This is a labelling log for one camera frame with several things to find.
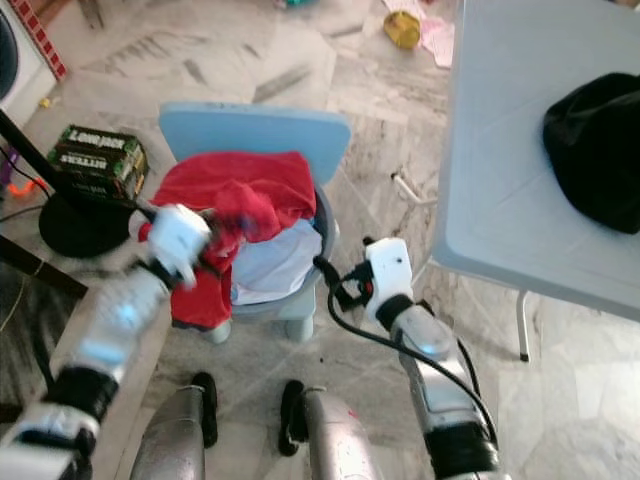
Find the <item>electrical wire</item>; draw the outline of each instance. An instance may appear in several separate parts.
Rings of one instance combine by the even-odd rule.
[[[37,205],[35,207],[23,208],[22,210],[18,210],[17,212],[7,215],[6,217],[0,218],[0,223],[6,222],[7,220],[11,220],[12,218],[22,215],[23,213],[33,212],[34,210],[40,210],[42,207],[44,207],[44,205]]]
[[[4,156],[4,158],[7,159],[7,162],[9,162],[9,165],[11,165],[13,167],[13,169],[18,172],[20,175],[22,175],[23,177],[28,178],[29,180],[31,180],[33,183],[35,183],[38,188],[40,188],[40,190],[42,190],[42,192],[45,194],[45,196],[49,199],[51,198],[51,194],[47,191],[46,188],[44,188],[40,182],[38,182],[34,177],[32,177],[31,175],[29,175],[28,173],[24,172],[23,170],[21,170],[20,168],[18,168],[18,166],[16,165],[16,163],[11,160],[11,158],[9,158],[9,154],[7,152],[4,151],[3,148],[0,147],[0,152],[2,152],[2,155]]]
[[[489,413],[489,410],[487,409],[487,407],[483,403],[482,399],[471,388],[469,388],[468,385],[466,385],[456,375],[454,375],[449,370],[447,370],[446,368],[441,366],[439,363],[435,362],[434,360],[431,360],[429,357],[426,357],[425,355],[422,355],[421,353],[418,353],[418,352],[416,352],[414,350],[411,350],[410,348],[407,348],[404,345],[398,344],[398,343],[393,342],[393,341],[391,341],[391,340],[389,340],[387,338],[381,337],[380,335],[375,335],[373,333],[369,333],[369,332],[366,332],[366,331],[361,330],[359,328],[356,328],[356,327],[354,327],[352,325],[349,325],[347,322],[345,322],[340,317],[340,315],[338,315],[338,312],[336,312],[336,308],[335,308],[335,304],[333,302],[333,299],[335,297],[336,291],[342,286],[342,283],[344,281],[345,281],[345,278],[343,277],[342,279],[340,279],[340,281],[338,283],[332,285],[329,288],[329,298],[328,298],[328,302],[327,303],[328,303],[328,307],[329,307],[329,313],[331,314],[331,317],[333,318],[333,320],[339,326],[341,326],[342,328],[344,328],[348,332],[351,332],[354,335],[358,335],[359,337],[366,338],[367,340],[371,340],[371,341],[373,341],[375,343],[378,343],[380,345],[384,345],[385,347],[388,347],[388,348],[391,348],[393,350],[396,350],[399,353],[403,353],[405,355],[408,355],[408,356],[418,360],[419,362],[422,362],[422,363],[428,365],[429,367],[433,368],[435,371],[437,371],[438,373],[444,375],[447,379],[449,379],[453,383],[455,383],[467,395],[469,395],[471,400],[473,400],[473,402],[478,407],[478,410],[480,410],[480,413],[484,417],[485,423],[487,424],[487,430],[488,430],[488,433],[489,433],[489,440],[497,448],[498,447],[498,435],[497,435],[497,432],[496,432],[495,424],[493,423],[493,419],[491,418],[491,414]]]
[[[20,283],[20,290],[18,290],[18,296],[16,297],[16,301],[13,302],[13,306],[11,307],[11,310],[9,310],[9,313],[7,314],[6,317],[4,317],[4,320],[0,324],[0,333],[2,333],[2,331],[4,330],[4,327],[7,326],[7,324],[9,323],[9,320],[13,318],[13,314],[16,313],[18,305],[20,304],[20,300],[22,300],[22,295],[24,294],[24,289],[26,285],[27,285],[27,281],[25,280],[24,277],[22,277],[22,282]]]
[[[471,361],[471,356],[469,355],[469,351],[467,350],[467,347],[464,346],[464,343],[462,343],[462,340],[460,339],[458,339],[458,348],[460,349],[460,352],[464,357],[464,363],[467,364],[467,370],[469,370],[469,376],[471,377],[471,384],[473,385],[473,390],[476,392],[476,394],[479,397],[481,397],[482,395],[480,395],[480,383],[478,382],[476,369],[473,366],[473,362]]]

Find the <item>laundry basket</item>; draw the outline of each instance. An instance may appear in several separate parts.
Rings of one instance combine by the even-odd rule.
[[[258,105],[179,102],[162,105],[159,123],[177,161],[216,151],[300,152],[309,162],[316,185],[315,228],[322,235],[322,256],[329,258],[336,224],[322,185],[335,174],[351,138],[344,116]],[[232,317],[284,320],[289,338],[305,341],[313,334],[319,279],[320,272],[314,268],[291,295],[272,302],[234,305]]]

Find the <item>black cloth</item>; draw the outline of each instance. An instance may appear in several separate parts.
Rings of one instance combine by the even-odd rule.
[[[575,208],[640,231],[640,76],[610,73],[571,92],[547,111],[543,141]]]

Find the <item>red cloth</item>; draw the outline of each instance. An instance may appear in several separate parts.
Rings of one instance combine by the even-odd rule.
[[[214,328],[231,316],[231,263],[241,242],[271,240],[316,211],[309,165],[297,152],[216,152],[190,157],[169,171],[151,202],[181,203],[193,210],[213,208],[215,219],[224,222],[242,216],[254,225],[242,229],[229,222],[214,232],[205,256],[222,278],[196,271],[193,290],[173,292],[173,317],[200,329]]]

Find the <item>floor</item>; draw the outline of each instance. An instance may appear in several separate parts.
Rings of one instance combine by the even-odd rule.
[[[342,112],[353,139],[326,186],[341,228],[337,266],[345,271],[359,259],[364,235],[403,237],[413,261],[423,258],[434,212],[412,206],[390,175],[401,172],[425,198],[437,195],[450,75],[426,52],[389,42],[380,0],[318,0],[287,11],[270,0],[102,5],[105,30],[89,29],[76,2],[49,27],[73,73],[26,129],[37,146],[46,151],[71,122],[135,132],[152,160],[149,196],[173,162],[156,123],[163,101]],[[455,16],[452,0],[426,9]],[[5,213],[21,206],[9,203]],[[6,234],[89,282],[99,280],[83,269],[119,268],[139,249],[129,244],[89,263],[63,259],[42,245],[36,218],[24,216]],[[514,479],[637,478],[640,325],[532,296],[532,362],[523,364],[516,292],[435,267],[422,283],[421,296],[471,350]],[[207,452],[208,478],[310,478],[304,450],[293,459],[276,453],[279,396],[290,378],[325,385],[358,411],[386,478],[432,478],[397,357],[339,330],[324,307],[326,290],[317,295],[316,333],[303,345],[288,342],[282,325],[236,322],[228,342],[213,346],[194,332],[167,331],[163,312],[109,415],[94,478],[128,477],[154,409],[201,369],[220,392],[220,442]],[[84,302],[77,324],[88,308]],[[65,344],[76,333],[67,330]]]

